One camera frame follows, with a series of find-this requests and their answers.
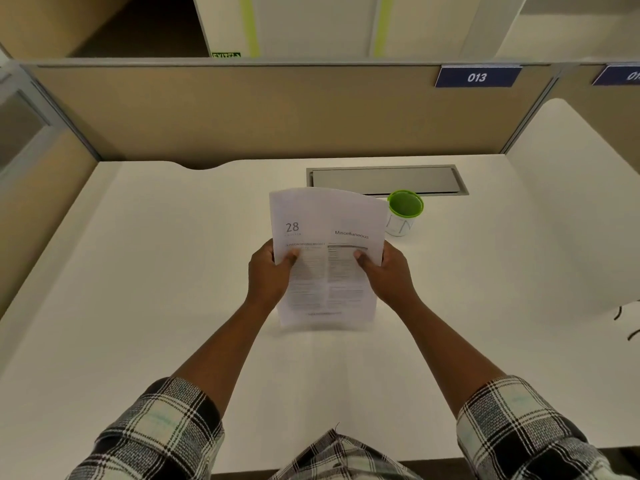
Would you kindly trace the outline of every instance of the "black and white plaid fabric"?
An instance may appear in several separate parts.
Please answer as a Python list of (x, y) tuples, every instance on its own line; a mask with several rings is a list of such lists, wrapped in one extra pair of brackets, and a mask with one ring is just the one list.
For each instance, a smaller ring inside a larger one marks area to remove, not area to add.
[[(458, 416), (458, 443), (481, 480), (621, 480), (608, 460), (524, 380), (498, 379)], [(213, 402), (183, 379), (155, 382), (103, 431), (69, 479), (208, 479), (224, 439)], [(418, 475), (335, 430), (272, 480), (417, 480)]]

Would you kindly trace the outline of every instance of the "beige partition panel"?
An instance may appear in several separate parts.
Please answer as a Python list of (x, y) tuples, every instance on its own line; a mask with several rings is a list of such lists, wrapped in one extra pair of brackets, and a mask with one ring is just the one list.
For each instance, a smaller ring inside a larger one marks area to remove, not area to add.
[(251, 158), (497, 153), (551, 80), (436, 89), (439, 66), (43, 67), (105, 159), (194, 168)]
[(66, 57), (130, 0), (1, 0), (0, 45), (14, 59)]
[(0, 317), (76, 199), (97, 161), (71, 133), (0, 195)]
[(574, 67), (560, 78), (547, 99), (567, 101), (640, 173), (637, 86), (592, 86), (603, 65)]

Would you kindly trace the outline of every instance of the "desk surface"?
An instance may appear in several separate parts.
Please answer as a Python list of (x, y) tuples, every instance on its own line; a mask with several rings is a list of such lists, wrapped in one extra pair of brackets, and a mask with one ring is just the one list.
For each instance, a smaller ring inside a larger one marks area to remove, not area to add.
[[(425, 199), (390, 238), (421, 297), (599, 447), (640, 444), (640, 347), (612, 321), (503, 155), (100, 163), (0, 322), (0, 470), (62, 477), (153, 380), (242, 302), (270, 237), (268, 192), (305, 169), (457, 165), (468, 196)], [(460, 456), (411, 336), (379, 303), (367, 331), (281, 330), (246, 361), (214, 472), (278, 468), (339, 423), (398, 460)], [(252, 451), (251, 457), (246, 451)]]

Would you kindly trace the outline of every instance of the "cup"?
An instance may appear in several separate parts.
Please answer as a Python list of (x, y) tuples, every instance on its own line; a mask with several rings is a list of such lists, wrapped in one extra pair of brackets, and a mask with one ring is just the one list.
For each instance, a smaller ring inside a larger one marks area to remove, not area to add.
[(417, 193), (410, 190), (396, 190), (389, 197), (388, 234), (396, 237), (409, 234), (413, 222), (424, 209), (424, 202)]

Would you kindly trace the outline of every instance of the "printed page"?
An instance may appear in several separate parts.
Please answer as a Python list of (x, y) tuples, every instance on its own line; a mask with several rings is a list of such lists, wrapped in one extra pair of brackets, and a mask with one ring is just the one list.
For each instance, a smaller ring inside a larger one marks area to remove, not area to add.
[(373, 320), (376, 296), (353, 252), (382, 263), (388, 204), (343, 190), (306, 187), (269, 194), (273, 253), (300, 257), (278, 305), (283, 326)]

